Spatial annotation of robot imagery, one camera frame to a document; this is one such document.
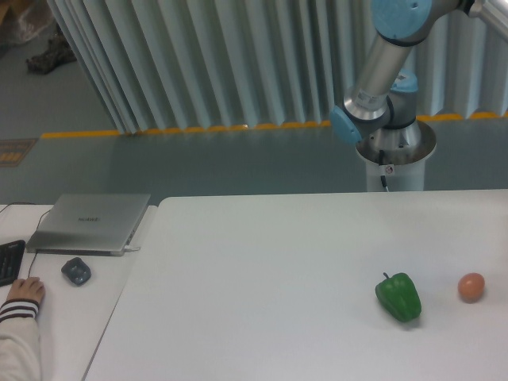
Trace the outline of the white sleeved forearm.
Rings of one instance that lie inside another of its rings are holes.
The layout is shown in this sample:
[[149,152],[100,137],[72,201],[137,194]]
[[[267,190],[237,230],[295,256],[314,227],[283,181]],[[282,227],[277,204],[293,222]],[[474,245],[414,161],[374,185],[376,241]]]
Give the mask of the white sleeved forearm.
[[39,303],[29,299],[1,306],[1,380],[41,380]]

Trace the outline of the person's hand on mouse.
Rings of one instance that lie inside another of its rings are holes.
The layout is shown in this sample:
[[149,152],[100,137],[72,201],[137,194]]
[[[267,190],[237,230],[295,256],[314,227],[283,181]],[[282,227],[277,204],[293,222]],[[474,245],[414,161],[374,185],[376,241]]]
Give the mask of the person's hand on mouse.
[[24,299],[41,304],[45,296],[44,283],[39,277],[28,277],[27,279],[17,279],[11,285],[7,294],[6,301]]

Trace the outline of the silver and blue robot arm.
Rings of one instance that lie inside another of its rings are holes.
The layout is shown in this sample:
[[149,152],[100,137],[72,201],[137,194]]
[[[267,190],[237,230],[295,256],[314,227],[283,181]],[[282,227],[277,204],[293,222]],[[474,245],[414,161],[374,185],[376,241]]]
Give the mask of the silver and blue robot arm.
[[399,130],[416,120],[415,74],[396,82],[412,48],[424,41],[438,19],[455,10],[477,17],[507,38],[506,1],[373,1],[377,35],[356,84],[341,106],[330,110],[336,135],[357,144],[374,132]]

